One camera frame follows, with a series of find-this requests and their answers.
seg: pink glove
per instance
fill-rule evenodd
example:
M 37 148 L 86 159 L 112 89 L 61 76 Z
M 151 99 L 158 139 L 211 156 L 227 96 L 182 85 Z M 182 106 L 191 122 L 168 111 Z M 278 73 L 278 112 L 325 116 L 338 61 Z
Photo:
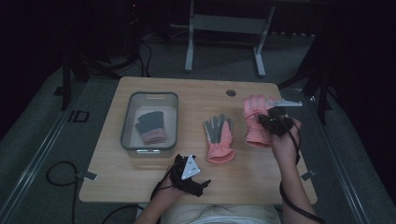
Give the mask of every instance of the pink glove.
M 207 160 L 214 163 L 224 163 L 233 159 L 235 152 L 230 148 L 233 136 L 231 134 L 231 119 L 221 114 L 205 122 L 209 152 Z
M 253 147 L 271 147 L 271 134 L 259 123 L 259 114 L 268 115 L 272 105 L 263 95 L 250 95 L 244 99 L 244 115 L 247 122 L 246 143 Z

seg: clear plastic container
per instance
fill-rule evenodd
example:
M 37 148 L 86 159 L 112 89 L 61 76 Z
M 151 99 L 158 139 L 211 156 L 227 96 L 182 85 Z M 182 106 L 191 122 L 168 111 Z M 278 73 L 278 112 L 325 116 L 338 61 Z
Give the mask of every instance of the clear plastic container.
M 163 112 L 164 142 L 145 144 L 135 125 L 149 112 Z M 178 97 L 173 92 L 138 91 L 131 95 L 120 143 L 130 157 L 171 157 L 177 144 Z

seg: metal stand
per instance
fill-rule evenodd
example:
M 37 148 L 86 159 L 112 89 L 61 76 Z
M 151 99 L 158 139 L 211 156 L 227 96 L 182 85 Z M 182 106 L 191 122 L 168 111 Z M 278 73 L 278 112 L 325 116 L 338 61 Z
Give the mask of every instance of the metal stand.
M 250 19 L 250 18 L 235 18 L 222 16 L 209 16 L 194 14 L 194 0 L 191 0 L 190 5 L 190 25 L 189 25 L 189 45 L 187 47 L 186 65 L 184 70 L 186 72 L 192 71 L 192 61 L 194 54 L 194 30 L 210 30 L 222 32 L 235 32 L 261 35 L 260 43 L 253 48 L 254 58 L 257 65 L 257 71 L 260 77 L 265 76 L 265 69 L 262 62 L 262 46 L 268 34 L 268 29 L 271 24 L 271 19 L 274 15 L 275 7 L 271 7 L 266 20 Z

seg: person's right hand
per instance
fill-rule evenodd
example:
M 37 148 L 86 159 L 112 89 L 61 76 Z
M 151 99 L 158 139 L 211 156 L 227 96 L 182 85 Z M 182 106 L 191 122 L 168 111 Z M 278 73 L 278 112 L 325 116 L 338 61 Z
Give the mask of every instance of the person's right hand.
M 297 119 L 292 120 L 295 126 L 290 129 L 290 132 L 294 136 L 298 146 L 300 142 L 298 129 L 300 129 L 302 123 Z M 272 134 L 271 142 L 274 156 L 279 165 L 295 165 L 297 151 L 289 133 L 285 133 L 281 137 L 277 136 L 276 134 Z

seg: glove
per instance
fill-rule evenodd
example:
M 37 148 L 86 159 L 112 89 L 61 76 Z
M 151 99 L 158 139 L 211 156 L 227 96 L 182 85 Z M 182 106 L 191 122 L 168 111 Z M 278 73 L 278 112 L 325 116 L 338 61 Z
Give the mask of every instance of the glove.
M 235 152 L 230 148 L 233 141 L 231 134 L 232 121 L 221 114 L 214 116 L 210 121 L 205 121 L 205 130 L 209 152 L 207 160 L 214 163 L 224 163 L 233 159 Z
M 146 145 L 162 143 L 166 140 L 166 132 L 163 128 L 163 112 L 154 111 L 140 116 L 135 127 L 140 132 Z
M 246 143 L 252 147 L 271 147 L 271 134 L 259 123 L 259 115 L 268 116 L 267 110 L 272 105 L 263 95 L 250 95 L 244 99 L 244 115 L 247 122 Z

